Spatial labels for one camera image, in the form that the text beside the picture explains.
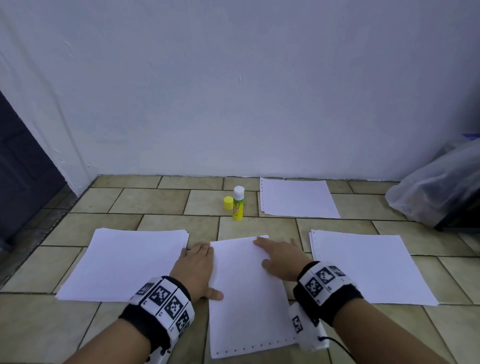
person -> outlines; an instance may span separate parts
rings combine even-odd
[[[258,237],[253,243],[270,256],[270,259],[262,262],[262,266],[282,280],[299,281],[299,276],[305,274],[307,267],[318,263],[312,261],[293,239],[290,243],[277,243]],[[189,251],[183,249],[169,277],[164,277],[168,279],[164,283],[176,285],[181,294],[189,297],[191,303],[201,297],[222,300],[221,292],[208,287],[213,270],[213,254],[210,243],[197,243]],[[364,300],[353,286],[350,287],[350,293],[343,294],[343,297],[350,297],[345,299],[345,302],[340,302],[337,297],[337,303],[332,303],[332,294],[318,310],[320,317],[328,316],[321,311],[329,310],[330,325],[357,363],[447,363],[444,358]],[[73,354],[65,364],[141,364],[151,352],[161,348],[161,345],[165,349],[169,347],[170,339],[166,336],[166,329],[155,326],[158,321],[152,315],[140,305],[130,304],[125,310],[128,311],[126,314],[124,311],[119,319]],[[179,329],[180,335],[185,329],[185,326],[182,326],[182,330]]]

glue stick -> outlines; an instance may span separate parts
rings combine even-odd
[[[243,218],[243,200],[245,198],[245,188],[237,186],[233,189],[233,219],[240,221]]]

white paper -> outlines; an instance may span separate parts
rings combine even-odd
[[[166,276],[187,246],[176,231],[97,229],[57,293],[59,300],[127,302],[152,277]]]
[[[263,269],[268,254],[253,245],[255,239],[211,243],[215,255],[210,286],[224,294],[222,301],[209,301],[213,359],[296,343],[285,288]]]
[[[438,305],[398,235],[360,235],[314,230],[315,260],[334,263],[370,303]]]
[[[340,218],[325,181],[260,179],[260,209],[275,216]]]

wall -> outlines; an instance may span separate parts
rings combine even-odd
[[[477,0],[0,9],[0,87],[78,190],[98,173],[399,180],[479,131]]]

wire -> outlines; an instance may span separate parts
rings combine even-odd
[[[329,336],[318,336],[318,341],[324,341],[324,340],[331,340],[331,341],[334,341],[337,343],[337,345],[342,348],[349,356],[350,358],[352,358],[352,360],[355,362],[355,359],[353,358],[353,355],[350,354],[350,352],[347,350],[347,348],[345,346],[343,346],[342,344],[340,344],[340,342],[338,342],[338,340],[334,339],[334,338],[331,338]]]

